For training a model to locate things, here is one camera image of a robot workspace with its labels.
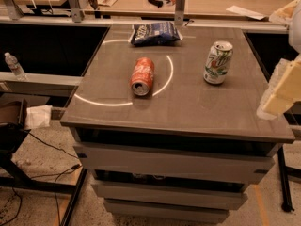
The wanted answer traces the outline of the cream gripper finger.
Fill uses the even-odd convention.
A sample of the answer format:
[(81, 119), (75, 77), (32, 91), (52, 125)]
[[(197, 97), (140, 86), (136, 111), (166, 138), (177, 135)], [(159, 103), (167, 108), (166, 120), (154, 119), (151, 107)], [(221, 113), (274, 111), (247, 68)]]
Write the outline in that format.
[(289, 61), (282, 58), (276, 65), (261, 97), (257, 116), (273, 120), (301, 101), (301, 56)]
[(289, 25), (293, 17), (293, 12), (300, 2), (301, 0), (293, 0), (286, 6), (274, 11), (269, 16), (269, 21), (275, 24)]

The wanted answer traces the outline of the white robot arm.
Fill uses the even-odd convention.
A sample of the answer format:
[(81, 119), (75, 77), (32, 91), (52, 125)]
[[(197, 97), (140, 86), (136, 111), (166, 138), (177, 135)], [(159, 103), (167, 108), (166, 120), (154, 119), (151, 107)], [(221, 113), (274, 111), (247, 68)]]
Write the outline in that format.
[(299, 55), (293, 61), (282, 58), (274, 68), (257, 109), (257, 116), (265, 120), (277, 118), (301, 101), (301, 1), (293, 0), (269, 20), (288, 26), (289, 45)]

